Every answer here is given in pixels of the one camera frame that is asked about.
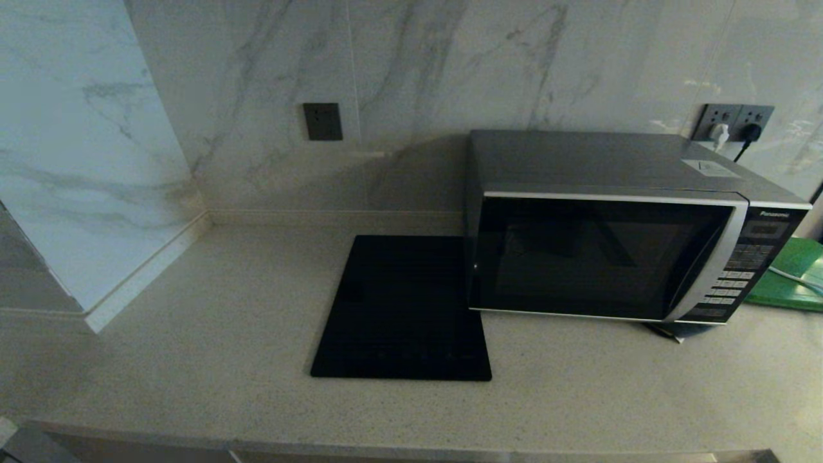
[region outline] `microwave control panel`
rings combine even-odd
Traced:
[[[749,208],[726,268],[682,321],[725,323],[806,215],[805,210]]]

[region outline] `panasonic logo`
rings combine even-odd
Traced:
[[[766,211],[760,211],[760,215],[761,216],[766,216],[766,217],[785,217],[785,218],[788,218],[787,213],[767,213]]]

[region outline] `green cutting board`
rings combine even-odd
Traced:
[[[791,238],[774,259],[772,267],[787,274],[823,285],[823,245],[806,238]],[[746,296],[746,302],[823,312],[823,292],[766,272]]]

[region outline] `microwave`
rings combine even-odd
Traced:
[[[809,209],[677,135],[472,131],[468,305],[724,324]]]

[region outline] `speckled countertop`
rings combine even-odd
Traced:
[[[310,377],[368,232],[442,231],[217,226],[100,337],[4,336],[0,414],[218,441],[821,460],[823,317],[798,311],[744,306],[683,345],[623,322],[484,313],[491,382]]]

